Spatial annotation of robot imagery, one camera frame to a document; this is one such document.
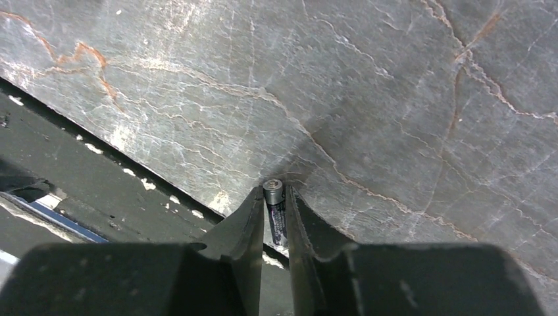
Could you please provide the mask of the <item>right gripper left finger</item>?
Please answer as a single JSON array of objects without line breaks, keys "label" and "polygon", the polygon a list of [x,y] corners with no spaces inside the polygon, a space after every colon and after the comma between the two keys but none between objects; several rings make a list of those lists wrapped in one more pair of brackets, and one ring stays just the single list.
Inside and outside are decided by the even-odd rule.
[{"label": "right gripper left finger", "polygon": [[14,267],[2,315],[257,315],[265,202],[259,186],[189,243],[44,244]]}]

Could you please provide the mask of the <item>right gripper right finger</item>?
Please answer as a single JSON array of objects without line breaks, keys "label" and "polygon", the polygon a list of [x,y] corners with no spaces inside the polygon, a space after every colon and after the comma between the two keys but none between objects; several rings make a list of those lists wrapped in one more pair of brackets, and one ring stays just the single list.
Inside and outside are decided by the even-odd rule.
[{"label": "right gripper right finger", "polygon": [[363,244],[286,188],[296,315],[542,315],[519,265],[482,243]]}]

